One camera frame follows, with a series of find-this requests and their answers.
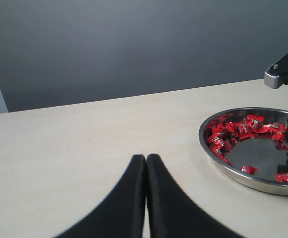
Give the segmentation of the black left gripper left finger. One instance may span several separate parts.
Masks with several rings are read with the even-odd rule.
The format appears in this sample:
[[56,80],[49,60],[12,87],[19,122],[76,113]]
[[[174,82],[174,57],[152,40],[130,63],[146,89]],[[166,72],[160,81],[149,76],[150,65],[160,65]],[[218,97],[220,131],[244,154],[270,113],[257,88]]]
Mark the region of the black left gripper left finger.
[[59,238],[141,238],[146,204],[146,160],[133,155],[106,198]]

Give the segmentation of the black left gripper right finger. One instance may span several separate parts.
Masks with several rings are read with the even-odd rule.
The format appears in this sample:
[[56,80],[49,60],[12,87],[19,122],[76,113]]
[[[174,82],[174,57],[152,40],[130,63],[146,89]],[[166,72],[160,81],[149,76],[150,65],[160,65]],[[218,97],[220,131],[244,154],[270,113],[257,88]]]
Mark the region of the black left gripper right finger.
[[240,238],[197,206],[175,182],[161,157],[147,157],[147,206],[152,238]]

